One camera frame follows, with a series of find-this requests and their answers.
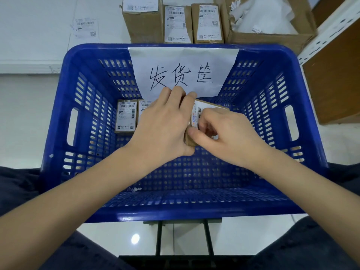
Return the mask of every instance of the forearm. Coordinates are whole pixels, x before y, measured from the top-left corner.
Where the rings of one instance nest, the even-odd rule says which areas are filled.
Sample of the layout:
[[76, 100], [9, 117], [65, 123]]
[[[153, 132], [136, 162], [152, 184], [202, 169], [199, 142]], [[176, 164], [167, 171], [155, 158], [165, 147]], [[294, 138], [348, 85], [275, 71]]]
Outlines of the forearm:
[[146, 175], [122, 148], [0, 218], [0, 269], [37, 269], [97, 209]]
[[360, 264], [358, 195], [275, 149], [268, 149], [252, 170], [299, 205]]

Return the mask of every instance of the wooden panel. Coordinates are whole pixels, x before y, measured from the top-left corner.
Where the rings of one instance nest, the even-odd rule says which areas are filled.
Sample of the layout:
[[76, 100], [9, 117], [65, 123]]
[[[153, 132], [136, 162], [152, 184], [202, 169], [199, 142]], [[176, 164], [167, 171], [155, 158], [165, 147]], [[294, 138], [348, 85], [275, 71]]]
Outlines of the wooden panel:
[[345, 0], [320, 0], [313, 9], [316, 26], [319, 27]]
[[320, 124], [359, 122], [359, 30], [360, 19], [304, 64]]

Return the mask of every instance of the cardboard box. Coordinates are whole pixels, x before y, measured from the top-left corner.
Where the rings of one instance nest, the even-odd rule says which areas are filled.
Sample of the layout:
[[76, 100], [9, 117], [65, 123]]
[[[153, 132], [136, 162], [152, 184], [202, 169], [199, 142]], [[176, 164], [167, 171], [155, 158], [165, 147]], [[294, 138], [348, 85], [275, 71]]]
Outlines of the cardboard box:
[[132, 134], [137, 126], [137, 99], [119, 99], [116, 108], [116, 134]]
[[166, 44], [192, 44], [191, 6], [163, 6], [163, 14], [164, 42]]
[[[229, 108], [227, 108], [227, 107], [196, 99], [195, 103], [194, 103], [193, 111], [191, 112], [191, 119], [190, 119], [190, 125], [189, 126], [199, 128], [198, 120], [199, 120], [199, 118], [201, 116], [202, 110], [205, 109], [205, 108], [216, 108], [216, 107], [217, 108], [224, 108], [224, 109], [229, 110]], [[192, 138], [188, 135], [188, 130], [186, 130], [185, 133], [184, 133], [184, 143], [186, 145], [192, 146], [192, 147], [198, 146], [198, 144], [196, 144], [194, 142], [194, 140], [192, 140]]]
[[124, 11], [124, 0], [120, 5], [130, 40], [133, 44], [160, 44], [164, 39], [162, 0], [158, 0], [157, 11]]
[[137, 101], [137, 124], [139, 124], [141, 114], [143, 111], [149, 107], [149, 105], [152, 103], [151, 100], [145, 100], [145, 99], [138, 99]]
[[291, 21], [298, 31], [297, 35], [237, 33], [230, 26], [230, 5], [235, 0], [214, 0], [220, 6], [223, 33], [227, 44], [281, 44], [295, 54], [300, 54], [304, 47], [317, 35], [317, 28], [308, 0], [288, 0], [295, 14]]
[[193, 34], [196, 44], [223, 44], [224, 35], [217, 4], [192, 4]]

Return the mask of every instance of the black metal stand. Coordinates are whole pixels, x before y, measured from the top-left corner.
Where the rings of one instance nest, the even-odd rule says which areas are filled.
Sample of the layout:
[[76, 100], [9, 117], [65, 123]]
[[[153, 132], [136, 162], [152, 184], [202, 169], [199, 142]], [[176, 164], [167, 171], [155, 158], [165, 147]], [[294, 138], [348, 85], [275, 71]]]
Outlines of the black metal stand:
[[[137, 270], [141, 269], [239, 269], [244, 266], [252, 256], [217, 256], [214, 255], [209, 222], [222, 222], [221, 219], [183, 220], [144, 222], [144, 224], [157, 224], [157, 239], [155, 256], [119, 256], [120, 259]], [[208, 256], [161, 256], [162, 226], [165, 224], [202, 223], [204, 224]]]

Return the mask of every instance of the basket handle hole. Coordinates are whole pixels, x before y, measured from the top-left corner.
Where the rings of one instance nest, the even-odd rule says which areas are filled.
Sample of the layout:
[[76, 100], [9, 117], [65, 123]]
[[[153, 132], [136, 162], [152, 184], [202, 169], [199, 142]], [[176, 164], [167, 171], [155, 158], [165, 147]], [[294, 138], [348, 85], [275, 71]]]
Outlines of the basket handle hole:
[[75, 129], [76, 129], [78, 112], [79, 112], [78, 109], [75, 109], [75, 108], [73, 108], [71, 110], [70, 122], [69, 122], [69, 128], [68, 128], [68, 135], [67, 135], [67, 138], [66, 138], [66, 141], [70, 146], [74, 145]]
[[291, 141], [299, 138], [299, 128], [297, 127], [294, 108], [291, 105], [285, 107], [286, 119], [288, 121], [288, 128], [290, 131]]

